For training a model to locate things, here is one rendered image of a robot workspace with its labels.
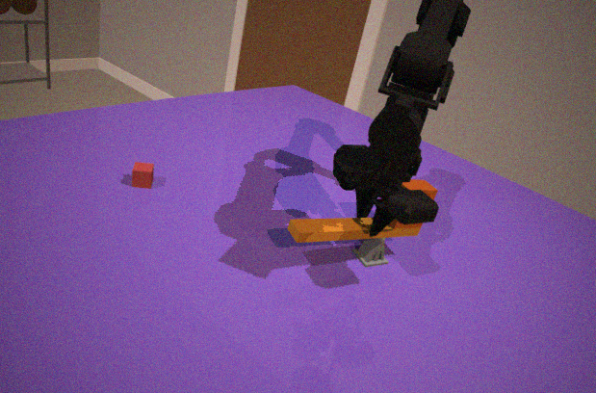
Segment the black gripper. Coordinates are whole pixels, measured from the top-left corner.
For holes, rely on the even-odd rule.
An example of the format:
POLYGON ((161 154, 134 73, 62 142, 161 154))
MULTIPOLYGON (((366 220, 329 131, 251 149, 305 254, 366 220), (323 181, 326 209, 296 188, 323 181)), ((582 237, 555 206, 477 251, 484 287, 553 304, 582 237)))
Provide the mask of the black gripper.
POLYGON ((409 190, 401 186, 410 182, 412 175, 407 172, 413 156, 419 157, 421 149, 415 146, 411 154, 401 159, 389 159, 389 175, 384 189, 385 196, 378 198, 381 189, 356 192, 357 218, 367 218, 374 205, 376 213, 370 235, 376 236, 391 221, 397 220, 404 225, 434 223, 439 207, 437 203, 421 190, 409 190))

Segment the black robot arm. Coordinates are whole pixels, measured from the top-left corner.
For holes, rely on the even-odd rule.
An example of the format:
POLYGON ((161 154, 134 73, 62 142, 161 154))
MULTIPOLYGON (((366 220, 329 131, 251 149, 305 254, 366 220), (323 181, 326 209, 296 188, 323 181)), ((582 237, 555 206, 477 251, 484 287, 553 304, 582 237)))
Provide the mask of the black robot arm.
POLYGON ((333 175, 343 190, 384 189, 389 159, 401 159, 415 146, 419 148, 428 108, 437 111, 447 98, 454 75, 448 59, 470 13, 463 0, 423 0, 416 16, 418 31, 409 32, 400 46, 395 45, 382 76, 378 92, 389 97, 369 127, 370 146, 333 156, 333 175), (392 72, 393 83, 387 86, 392 72))

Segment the red cube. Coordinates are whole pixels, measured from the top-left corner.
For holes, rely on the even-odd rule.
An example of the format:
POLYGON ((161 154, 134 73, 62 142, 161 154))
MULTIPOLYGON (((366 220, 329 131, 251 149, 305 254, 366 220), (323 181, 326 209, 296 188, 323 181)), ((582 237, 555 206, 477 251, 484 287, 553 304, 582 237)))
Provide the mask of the red cube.
POLYGON ((132 174, 132 187, 152 188, 154 164, 135 163, 132 174))

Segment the orange l-shaped bar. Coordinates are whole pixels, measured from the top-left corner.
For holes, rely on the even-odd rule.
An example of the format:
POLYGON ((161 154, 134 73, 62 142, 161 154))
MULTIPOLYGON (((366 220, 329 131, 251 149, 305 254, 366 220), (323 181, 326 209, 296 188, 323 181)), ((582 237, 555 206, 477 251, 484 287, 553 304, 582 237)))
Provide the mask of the orange l-shaped bar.
MULTIPOLYGON (((421 190, 433 200, 438 192, 426 180, 411 179, 410 182, 402 182, 401 186, 409 190, 421 190)), ((422 226, 422 223, 404 225, 393 220, 372 237, 370 233, 373 220, 374 218, 290 220, 287 229, 297 243, 307 243, 412 237, 418 235, 422 226)))

